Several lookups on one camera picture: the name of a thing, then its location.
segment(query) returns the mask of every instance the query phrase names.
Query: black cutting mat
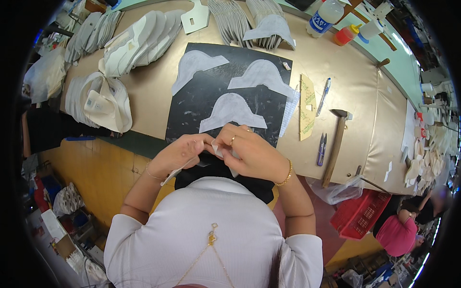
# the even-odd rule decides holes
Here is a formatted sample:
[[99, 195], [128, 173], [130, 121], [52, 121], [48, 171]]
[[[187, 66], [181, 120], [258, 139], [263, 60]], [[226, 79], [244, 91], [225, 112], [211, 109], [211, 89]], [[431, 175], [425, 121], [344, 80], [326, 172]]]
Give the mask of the black cutting mat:
[[[196, 72], [194, 78], [173, 96], [165, 140], [171, 143], [183, 134], [198, 133], [200, 121], [210, 117], [216, 100], [225, 93], [237, 93], [245, 99], [251, 112], [263, 116], [266, 121], [267, 129], [255, 128], [255, 133], [276, 147], [287, 97], [264, 85], [229, 90], [227, 86], [231, 78], [242, 76], [248, 66], [258, 59], [274, 63], [283, 82], [289, 85], [291, 71], [286, 70], [282, 62], [287, 62], [291, 67], [293, 61], [246, 48], [217, 44], [189, 43], [184, 53], [191, 50], [202, 51], [211, 57], [222, 55], [229, 63]], [[206, 133], [216, 137], [220, 131], [221, 127]]]

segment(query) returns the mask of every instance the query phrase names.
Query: white ribbed shirt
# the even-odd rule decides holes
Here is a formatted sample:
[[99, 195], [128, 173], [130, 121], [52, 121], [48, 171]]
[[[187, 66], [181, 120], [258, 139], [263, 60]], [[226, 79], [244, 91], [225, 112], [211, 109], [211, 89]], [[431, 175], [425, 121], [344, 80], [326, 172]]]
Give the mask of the white ribbed shirt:
[[[273, 212], [241, 184], [201, 178], [166, 196], [146, 225], [124, 214], [112, 219], [104, 265], [116, 287], [176, 286], [208, 245], [212, 224], [216, 248], [235, 288], [265, 288], [272, 258], [282, 247], [280, 287], [319, 287], [322, 240], [298, 234], [284, 239]], [[180, 284], [231, 287], [208, 248]]]

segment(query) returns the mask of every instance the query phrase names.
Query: thin bracelet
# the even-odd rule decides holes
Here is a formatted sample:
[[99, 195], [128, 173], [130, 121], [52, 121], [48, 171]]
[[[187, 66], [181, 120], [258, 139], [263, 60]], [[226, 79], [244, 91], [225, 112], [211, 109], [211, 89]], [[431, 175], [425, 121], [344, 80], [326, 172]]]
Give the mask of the thin bracelet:
[[158, 177], [155, 177], [154, 175], [150, 174], [150, 173], [149, 173], [149, 169], [147, 169], [148, 166], [149, 166], [149, 163], [150, 163], [150, 162], [147, 162], [147, 164], [146, 164], [146, 172], [147, 172], [147, 174], [149, 174], [149, 176], [151, 176], [151, 177], [154, 178], [154, 179], [159, 179], [159, 180], [165, 180], [165, 179], [167, 178], [167, 177], [166, 177], [166, 178], [158, 178]]
[[291, 172], [292, 172], [292, 170], [293, 170], [293, 164], [292, 164], [292, 162], [291, 162], [290, 159], [288, 159], [288, 161], [290, 162], [290, 170], [289, 170], [289, 172], [288, 172], [288, 176], [287, 176], [287, 178], [285, 179], [285, 181], [283, 181], [282, 183], [275, 183], [275, 182], [274, 182], [274, 184], [275, 184], [276, 186], [285, 185], [285, 184], [288, 182], [288, 180], [291, 178]]

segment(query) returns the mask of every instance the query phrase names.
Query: label tag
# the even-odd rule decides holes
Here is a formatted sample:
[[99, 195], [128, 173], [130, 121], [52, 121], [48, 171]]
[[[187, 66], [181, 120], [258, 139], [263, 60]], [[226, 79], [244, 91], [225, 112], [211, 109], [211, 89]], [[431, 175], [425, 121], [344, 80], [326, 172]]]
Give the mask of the label tag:
[[319, 11], [316, 11], [316, 13], [309, 20], [309, 23], [312, 29], [319, 33], [325, 33], [328, 31], [328, 29], [330, 29], [331, 26], [333, 26], [333, 23], [328, 23], [319, 16]]

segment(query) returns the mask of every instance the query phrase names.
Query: orange bottle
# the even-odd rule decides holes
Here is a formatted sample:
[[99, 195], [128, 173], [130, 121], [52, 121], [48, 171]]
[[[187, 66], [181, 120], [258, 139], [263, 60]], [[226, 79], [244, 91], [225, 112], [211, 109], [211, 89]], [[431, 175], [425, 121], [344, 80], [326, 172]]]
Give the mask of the orange bottle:
[[362, 24], [359, 24], [357, 26], [350, 25], [342, 28], [333, 36], [333, 40], [339, 46], [346, 45], [357, 36], [357, 34], [359, 33], [360, 26], [362, 26]]

